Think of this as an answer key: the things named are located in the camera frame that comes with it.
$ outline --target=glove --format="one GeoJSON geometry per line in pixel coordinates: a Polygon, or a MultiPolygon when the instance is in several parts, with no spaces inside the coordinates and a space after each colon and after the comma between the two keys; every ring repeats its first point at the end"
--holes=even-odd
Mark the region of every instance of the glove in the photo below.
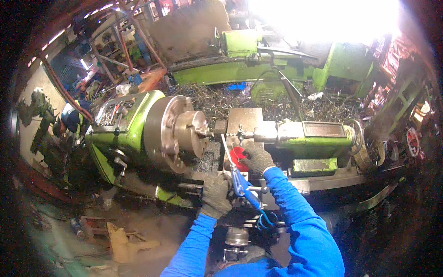
{"type": "Polygon", "coordinates": [[[260,175],[262,175],[264,170],[268,167],[275,166],[271,155],[261,148],[245,148],[243,155],[248,156],[248,158],[240,159],[240,161],[246,164],[249,169],[256,171],[260,175]]]}
{"type": "Polygon", "coordinates": [[[201,213],[219,219],[232,209],[234,200],[232,179],[225,174],[211,176],[205,180],[203,185],[201,213]]]}

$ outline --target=person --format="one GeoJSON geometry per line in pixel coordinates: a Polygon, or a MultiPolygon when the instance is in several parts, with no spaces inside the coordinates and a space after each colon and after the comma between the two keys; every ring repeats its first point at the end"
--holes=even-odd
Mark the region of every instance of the person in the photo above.
{"type": "MultiPolygon", "coordinates": [[[[75,102],[89,112],[89,102],[87,100],[80,99],[75,100],[75,102]]],[[[68,129],[70,132],[75,133],[78,139],[80,135],[83,136],[85,134],[87,125],[88,122],[83,116],[71,104],[67,103],[60,118],[57,118],[57,122],[52,126],[52,133],[60,137],[68,129]]]]}
{"type": "MultiPolygon", "coordinates": [[[[271,155],[259,148],[246,148],[244,154],[248,158],[241,161],[251,170],[263,174],[284,222],[289,226],[291,259],[283,268],[277,261],[263,256],[256,262],[226,267],[213,276],[344,276],[342,255],[326,223],[274,165],[271,155]]],[[[229,182],[224,176],[205,181],[201,213],[161,277],[204,276],[215,223],[232,209],[226,197],[228,192],[229,182]]]]}

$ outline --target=yellow safety vest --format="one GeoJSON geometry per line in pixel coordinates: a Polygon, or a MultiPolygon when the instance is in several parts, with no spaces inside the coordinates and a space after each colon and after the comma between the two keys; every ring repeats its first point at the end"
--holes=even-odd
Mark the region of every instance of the yellow safety vest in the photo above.
{"type": "MultiPolygon", "coordinates": [[[[75,103],[77,103],[77,105],[80,107],[80,103],[78,102],[78,100],[75,100],[75,103]]],[[[77,134],[77,138],[80,136],[80,129],[82,128],[82,125],[83,125],[82,114],[78,113],[78,117],[80,118],[80,123],[77,123],[77,131],[75,132],[77,134]]]]}

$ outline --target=red container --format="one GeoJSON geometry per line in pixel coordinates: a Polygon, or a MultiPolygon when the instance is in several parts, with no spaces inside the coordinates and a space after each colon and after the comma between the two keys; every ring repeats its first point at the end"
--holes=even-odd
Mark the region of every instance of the red container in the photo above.
{"type": "Polygon", "coordinates": [[[231,149],[229,154],[231,155],[231,159],[235,163],[235,165],[237,166],[238,170],[243,171],[243,172],[248,172],[249,168],[246,166],[246,164],[241,163],[239,161],[239,159],[246,158],[246,156],[243,155],[243,150],[244,149],[242,147],[237,146],[237,147],[234,147],[233,149],[231,149]]]}

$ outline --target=blue long sleeve shirt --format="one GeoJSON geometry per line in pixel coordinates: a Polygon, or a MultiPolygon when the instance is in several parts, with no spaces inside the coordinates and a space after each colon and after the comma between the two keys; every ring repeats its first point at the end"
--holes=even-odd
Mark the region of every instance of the blue long sleeve shirt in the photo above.
{"type": "MultiPolygon", "coordinates": [[[[323,219],[280,169],[270,168],[263,177],[289,226],[289,265],[281,268],[276,261],[264,258],[255,263],[232,265],[214,276],[344,276],[342,255],[323,219]]],[[[207,215],[199,215],[160,276],[204,276],[209,240],[216,221],[207,215]]]]}

